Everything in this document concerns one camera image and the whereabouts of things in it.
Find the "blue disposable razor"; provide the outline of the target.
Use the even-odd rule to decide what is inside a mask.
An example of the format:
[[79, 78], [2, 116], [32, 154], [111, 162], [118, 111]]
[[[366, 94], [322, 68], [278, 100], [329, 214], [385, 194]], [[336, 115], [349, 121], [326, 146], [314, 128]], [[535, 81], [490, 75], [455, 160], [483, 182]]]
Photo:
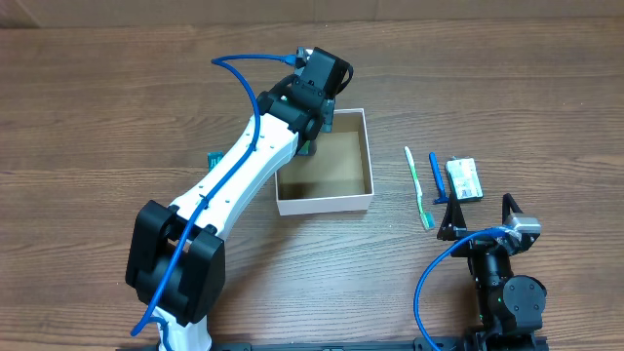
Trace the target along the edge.
[[438, 190], [438, 198], [433, 201], [434, 205], [444, 204], [449, 201], [449, 197], [447, 195], [444, 181], [442, 178], [442, 173], [439, 168], [437, 156], [434, 152], [429, 153], [429, 162], [431, 166], [431, 170], [433, 173], [433, 177], [435, 179], [436, 187]]

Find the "white soap bar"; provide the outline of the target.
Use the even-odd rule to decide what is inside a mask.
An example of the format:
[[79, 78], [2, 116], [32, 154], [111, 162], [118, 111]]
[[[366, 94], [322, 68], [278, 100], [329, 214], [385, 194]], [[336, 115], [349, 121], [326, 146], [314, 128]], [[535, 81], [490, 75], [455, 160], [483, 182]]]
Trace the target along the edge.
[[479, 201], [484, 197], [473, 158], [449, 160], [445, 164], [445, 169], [452, 193], [459, 202]]

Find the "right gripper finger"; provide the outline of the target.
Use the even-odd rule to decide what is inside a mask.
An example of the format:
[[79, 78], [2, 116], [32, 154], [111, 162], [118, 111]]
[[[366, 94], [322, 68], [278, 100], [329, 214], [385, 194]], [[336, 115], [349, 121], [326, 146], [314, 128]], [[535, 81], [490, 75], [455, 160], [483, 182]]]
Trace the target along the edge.
[[445, 216], [437, 233], [437, 239], [456, 241], [467, 236], [467, 225], [460, 203], [454, 193], [450, 193]]
[[514, 220], [523, 218], [523, 214], [513, 196], [510, 193], [504, 194], [502, 197], [501, 223], [503, 225], [510, 224]]

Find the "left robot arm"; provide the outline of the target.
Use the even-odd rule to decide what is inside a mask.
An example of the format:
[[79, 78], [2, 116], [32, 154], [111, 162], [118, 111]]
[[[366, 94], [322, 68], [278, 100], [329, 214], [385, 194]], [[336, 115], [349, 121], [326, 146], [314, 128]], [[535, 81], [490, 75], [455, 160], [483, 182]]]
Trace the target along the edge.
[[208, 350], [207, 317], [225, 281], [225, 241], [263, 184], [319, 133], [332, 129], [335, 98], [354, 68], [321, 48], [262, 55], [292, 67], [270, 90], [255, 94], [232, 61], [214, 58], [250, 98], [248, 125], [222, 159], [168, 206], [148, 201], [136, 215], [125, 280], [146, 309], [132, 336], [159, 328], [160, 350]]

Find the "clear pump bottle blue liquid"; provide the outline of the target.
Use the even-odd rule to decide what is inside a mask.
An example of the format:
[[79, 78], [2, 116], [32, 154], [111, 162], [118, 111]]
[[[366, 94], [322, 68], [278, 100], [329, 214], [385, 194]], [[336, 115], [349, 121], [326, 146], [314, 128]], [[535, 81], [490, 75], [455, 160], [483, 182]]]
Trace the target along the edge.
[[301, 137], [297, 142], [296, 156], [313, 156], [316, 153], [316, 141]]

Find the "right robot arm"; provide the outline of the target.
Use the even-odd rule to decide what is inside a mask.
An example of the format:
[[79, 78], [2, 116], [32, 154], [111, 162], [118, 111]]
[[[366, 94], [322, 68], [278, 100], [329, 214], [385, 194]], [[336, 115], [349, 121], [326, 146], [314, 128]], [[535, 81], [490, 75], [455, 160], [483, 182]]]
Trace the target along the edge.
[[516, 275], [510, 257], [528, 251], [541, 234], [541, 223], [524, 214], [510, 194], [502, 199], [501, 237], [480, 236], [451, 254], [467, 259], [477, 291], [481, 325], [466, 330], [454, 350], [546, 351], [543, 326], [547, 290], [537, 279]]

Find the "green white toothbrush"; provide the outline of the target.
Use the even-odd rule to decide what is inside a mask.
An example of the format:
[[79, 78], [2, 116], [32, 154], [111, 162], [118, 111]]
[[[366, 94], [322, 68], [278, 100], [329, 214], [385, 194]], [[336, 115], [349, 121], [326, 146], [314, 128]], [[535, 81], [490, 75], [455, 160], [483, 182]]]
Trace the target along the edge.
[[404, 152], [405, 152], [405, 155], [406, 155], [406, 159], [407, 159], [407, 162], [408, 162], [408, 165], [409, 165], [409, 170], [410, 170], [410, 173], [411, 173], [411, 176], [412, 176], [412, 181], [413, 181], [413, 184], [414, 184], [414, 189], [415, 189], [415, 194], [416, 194], [416, 204], [417, 204], [417, 207], [418, 207], [418, 213], [419, 213], [419, 216], [420, 216], [420, 220], [421, 220], [423, 228], [426, 231], [428, 231], [428, 230], [431, 230], [431, 229], [434, 228], [435, 221], [434, 221], [433, 215], [431, 213], [428, 213], [428, 212], [426, 212], [424, 210], [424, 207], [423, 207], [423, 191], [422, 191], [422, 188], [420, 186], [420, 182], [419, 182], [419, 179], [418, 179], [418, 174], [417, 174], [417, 171], [416, 171], [416, 168], [415, 168], [415, 163], [413, 161], [413, 157], [412, 157], [411, 151], [410, 151], [410, 149], [407, 146], [405, 146], [404, 147]]

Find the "green Colgate toothpaste tube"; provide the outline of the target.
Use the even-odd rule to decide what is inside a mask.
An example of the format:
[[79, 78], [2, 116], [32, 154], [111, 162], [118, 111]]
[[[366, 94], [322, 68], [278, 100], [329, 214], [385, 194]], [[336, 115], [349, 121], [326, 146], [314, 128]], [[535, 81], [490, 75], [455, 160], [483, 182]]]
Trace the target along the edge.
[[207, 155], [208, 168], [211, 172], [215, 166], [222, 160], [224, 153], [222, 151], [209, 152]]

